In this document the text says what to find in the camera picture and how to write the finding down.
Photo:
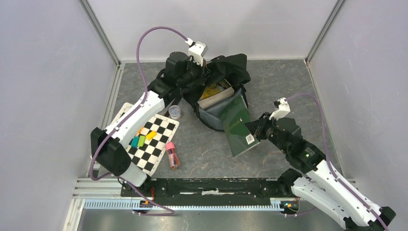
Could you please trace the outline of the orange comic book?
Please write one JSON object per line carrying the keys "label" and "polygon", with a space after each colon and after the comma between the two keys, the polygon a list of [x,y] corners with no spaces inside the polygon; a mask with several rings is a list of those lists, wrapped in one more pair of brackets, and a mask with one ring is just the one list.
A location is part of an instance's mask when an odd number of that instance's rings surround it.
{"label": "orange comic book", "polygon": [[224,90],[232,87],[232,85],[226,79],[223,80],[223,81],[218,82],[217,86],[221,91],[224,91]]}

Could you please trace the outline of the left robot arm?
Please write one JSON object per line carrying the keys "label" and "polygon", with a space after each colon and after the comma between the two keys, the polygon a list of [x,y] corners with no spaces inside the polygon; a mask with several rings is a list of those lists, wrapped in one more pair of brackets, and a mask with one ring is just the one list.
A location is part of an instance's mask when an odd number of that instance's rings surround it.
{"label": "left robot arm", "polygon": [[147,174],[132,162],[126,147],[151,117],[180,98],[184,91],[204,84],[205,65],[204,53],[172,52],[164,69],[123,116],[106,128],[95,128],[91,132],[92,160],[131,183],[139,196],[146,196],[151,191],[151,183]]}

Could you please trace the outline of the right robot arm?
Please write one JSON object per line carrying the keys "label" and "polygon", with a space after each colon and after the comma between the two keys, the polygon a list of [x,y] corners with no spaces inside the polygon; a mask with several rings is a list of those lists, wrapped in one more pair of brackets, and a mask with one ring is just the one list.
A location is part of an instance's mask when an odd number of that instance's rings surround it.
{"label": "right robot arm", "polygon": [[264,113],[245,126],[254,138],[274,144],[292,166],[278,178],[281,195],[305,199],[346,231],[389,229],[395,211],[359,192],[327,161],[324,152],[303,138],[293,118],[270,119]]}

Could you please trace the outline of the green notebook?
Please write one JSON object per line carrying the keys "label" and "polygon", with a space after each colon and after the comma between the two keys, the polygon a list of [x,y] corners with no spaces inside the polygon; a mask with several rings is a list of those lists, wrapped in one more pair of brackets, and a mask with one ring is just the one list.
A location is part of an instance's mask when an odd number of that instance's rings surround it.
{"label": "green notebook", "polygon": [[242,95],[233,98],[220,115],[233,157],[247,152],[260,143],[245,126],[252,118]]}

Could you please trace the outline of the yellow hardcover book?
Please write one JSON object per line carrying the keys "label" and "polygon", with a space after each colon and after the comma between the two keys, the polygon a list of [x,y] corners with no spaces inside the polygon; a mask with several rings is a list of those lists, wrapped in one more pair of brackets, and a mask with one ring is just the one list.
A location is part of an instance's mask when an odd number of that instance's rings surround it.
{"label": "yellow hardcover book", "polygon": [[206,87],[200,97],[200,101],[207,99],[209,97],[215,96],[217,94],[219,94],[220,92],[222,92],[218,86],[216,84],[210,85],[208,87]]}

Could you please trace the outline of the teal book with barcode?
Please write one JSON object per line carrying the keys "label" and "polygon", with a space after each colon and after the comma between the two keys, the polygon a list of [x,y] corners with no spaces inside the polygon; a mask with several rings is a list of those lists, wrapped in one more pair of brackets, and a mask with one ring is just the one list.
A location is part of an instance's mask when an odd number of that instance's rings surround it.
{"label": "teal book with barcode", "polygon": [[232,96],[233,94],[234,94],[234,89],[231,87],[231,88],[228,88],[228,89],[220,92],[219,94],[217,94],[215,96],[209,97],[209,98],[201,100],[201,101],[199,100],[198,104],[202,108],[207,108],[207,107],[209,107],[211,105],[214,105],[214,104],[216,104],[216,103],[218,103],[218,102]]}

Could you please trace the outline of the black student backpack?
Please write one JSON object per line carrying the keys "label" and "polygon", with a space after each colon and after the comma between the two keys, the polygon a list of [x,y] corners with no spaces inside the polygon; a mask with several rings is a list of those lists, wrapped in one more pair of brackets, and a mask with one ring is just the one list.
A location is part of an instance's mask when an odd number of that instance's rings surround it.
{"label": "black student backpack", "polygon": [[165,82],[160,93],[166,105],[177,105],[184,99],[195,115],[208,128],[223,132],[221,112],[237,97],[248,105],[244,85],[251,78],[247,71],[247,55],[220,55],[204,66],[193,64],[182,52],[173,52],[165,68],[156,77]]}

